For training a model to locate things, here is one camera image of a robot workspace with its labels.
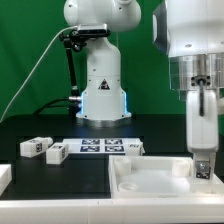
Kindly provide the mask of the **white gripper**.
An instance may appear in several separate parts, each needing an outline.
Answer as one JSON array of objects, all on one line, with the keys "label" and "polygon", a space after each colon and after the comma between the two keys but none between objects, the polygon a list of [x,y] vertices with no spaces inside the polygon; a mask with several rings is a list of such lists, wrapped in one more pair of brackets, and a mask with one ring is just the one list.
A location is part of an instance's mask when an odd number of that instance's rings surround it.
[{"label": "white gripper", "polygon": [[199,91],[189,91],[186,99],[186,136],[188,151],[195,154],[196,172],[210,171],[211,153],[218,150],[218,112],[216,93],[204,91],[204,115],[199,114]]}]

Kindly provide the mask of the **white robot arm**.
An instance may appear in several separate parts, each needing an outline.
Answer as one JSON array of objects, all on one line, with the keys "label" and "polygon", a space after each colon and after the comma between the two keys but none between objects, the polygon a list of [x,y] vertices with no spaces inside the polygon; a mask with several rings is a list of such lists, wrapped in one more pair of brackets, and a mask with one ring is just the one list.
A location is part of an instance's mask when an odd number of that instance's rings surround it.
[{"label": "white robot arm", "polygon": [[[77,118],[91,123],[127,119],[119,78],[121,53],[111,33],[134,30],[137,0],[66,0],[64,18],[76,51],[87,52],[86,88]],[[218,101],[224,88],[224,0],[162,0],[152,14],[153,43],[169,59],[170,85],[185,94],[187,147],[195,170],[212,166],[218,150]]]}]

